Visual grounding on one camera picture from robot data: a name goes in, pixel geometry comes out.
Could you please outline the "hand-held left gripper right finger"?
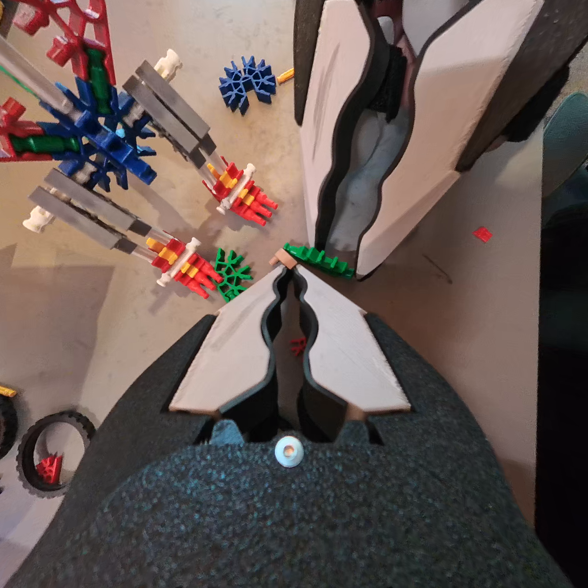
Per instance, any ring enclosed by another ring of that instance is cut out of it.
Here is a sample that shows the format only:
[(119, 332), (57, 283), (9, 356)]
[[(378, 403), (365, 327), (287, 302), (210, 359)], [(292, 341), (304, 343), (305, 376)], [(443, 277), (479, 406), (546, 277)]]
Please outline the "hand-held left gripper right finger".
[(307, 338), (302, 401), (312, 423), (341, 428), (346, 419), (409, 412), (366, 312), (307, 269), (292, 277)]

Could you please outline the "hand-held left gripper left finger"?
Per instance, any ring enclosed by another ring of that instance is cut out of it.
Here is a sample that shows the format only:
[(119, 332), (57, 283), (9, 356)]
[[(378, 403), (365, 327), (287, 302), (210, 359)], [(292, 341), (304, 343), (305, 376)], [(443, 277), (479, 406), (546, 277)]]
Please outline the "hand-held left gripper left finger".
[(181, 381), (170, 411), (260, 425), (277, 412), (273, 340), (291, 271), (273, 269), (222, 307)]

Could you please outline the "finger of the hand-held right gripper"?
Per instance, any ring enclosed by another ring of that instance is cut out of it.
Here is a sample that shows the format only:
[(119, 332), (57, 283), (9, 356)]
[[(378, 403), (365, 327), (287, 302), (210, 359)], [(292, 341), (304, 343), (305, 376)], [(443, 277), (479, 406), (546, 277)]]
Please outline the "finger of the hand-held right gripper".
[(423, 45), (410, 80), (410, 127), (378, 184), (356, 260), (365, 279), (459, 179), (458, 161), (543, 1), (472, 1)]
[(325, 247), (360, 116), (382, 84), (374, 1), (299, 1), (299, 129), (308, 241)]

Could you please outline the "green fan-shaped connector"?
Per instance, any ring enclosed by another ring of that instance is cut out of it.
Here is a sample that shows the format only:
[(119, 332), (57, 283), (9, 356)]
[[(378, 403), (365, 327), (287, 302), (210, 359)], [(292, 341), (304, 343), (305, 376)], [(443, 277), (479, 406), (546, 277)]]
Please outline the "green fan-shaped connector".
[(285, 243), (283, 249), (298, 262), (319, 269), (328, 275), (345, 279), (351, 279), (354, 276), (354, 268), (349, 267), (347, 262), (339, 260), (338, 257), (328, 257), (325, 251), (320, 251), (314, 247), (294, 246), (289, 243)]
[(246, 287), (242, 285), (243, 281), (254, 279), (249, 266), (241, 267), (243, 261), (244, 257), (233, 250), (228, 253), (222, 248), (217, 250), (214, 270), (223, 278), (217, 287), (227, 303), (246, 290)]

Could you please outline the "blue snowflake connector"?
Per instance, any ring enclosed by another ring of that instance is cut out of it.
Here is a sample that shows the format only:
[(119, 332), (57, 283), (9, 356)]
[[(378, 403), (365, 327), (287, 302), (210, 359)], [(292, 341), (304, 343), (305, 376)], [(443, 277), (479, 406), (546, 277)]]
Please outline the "blue snowflake connector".
[(224, 77), (219, 78), (219, 91), (232, 112), (239, 110), (241, 115), (247, 112), (248, 92), (254, 92), (260, 102), (271, 104), (276, 94), (276, 77), (264, 59), (256, 63), (254, 56), (248, 60), (242, 56), (241, 69), (233, 61), (231, 65), (231, 68), (224, 68)]

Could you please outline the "black toy tire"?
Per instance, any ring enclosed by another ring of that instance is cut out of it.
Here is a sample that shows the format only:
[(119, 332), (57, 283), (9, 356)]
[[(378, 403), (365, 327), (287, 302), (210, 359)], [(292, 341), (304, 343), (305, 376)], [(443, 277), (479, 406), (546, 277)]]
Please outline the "black toy tire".
[(18, 415), (10, 398), (1, 396), (1, 452), (4, 458), (15, 443), (18, 432)]
[(72, 427), (81, 437), (84, 449), (89, 447), (96, 433), (96, 428), (90, 419), (74, 410), (65, 410), (45, 416), (26, 431), (18, 446), (17, 474), (27, 492), (43, 499), (61, 497), (69, 486), (69, 481), (62, 480), (57, 486), (44, 484), (40, 481), (36, 471), (36, 465), (40, 462), (35, 461), (36, 445), (44, 431), (55, 424), (66, 424)]

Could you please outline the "colourful toy construction model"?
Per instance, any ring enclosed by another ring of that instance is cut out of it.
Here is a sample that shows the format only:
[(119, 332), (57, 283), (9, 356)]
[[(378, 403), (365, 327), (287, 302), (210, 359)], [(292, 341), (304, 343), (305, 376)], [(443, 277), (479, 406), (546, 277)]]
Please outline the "colourful toy construction model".
[(156, 171), (145, 161), (154, 156), (139, 144), (156, 135), (191, 164), (217, 202), (222, 215), (234, 213), (261, 226), (277, 209), (254, 182), (252, 164), (228, 162), (210, 136), (209, 125), (172, 86), (182, 67), (168, 49), (156, 65), (142, 63), (120, 91), (105, 1), (1, 1), (2, 22), (33, 36), (55, 25), (60, 33), (47, 57), (67, 64), (77, 93), (53, 84), (1, 33), (1, 70), (27, 92), (55, 122), (26, 121), (25, 107), (8, 98), (1, 105), (1, 161), (58, 161), (45, 184), (30, 195), (35, 208), (23, 225), (42, 232), (55, 219), (103, 247), (136, 256), (157, 268), (158, 285), (184, 285), (202, 298), (223, 278), (198, 252), (196, 238), (184, 242), (149, 224), (105, 193), (111, 178), (128, 188), (128, 174), (150, 185)]

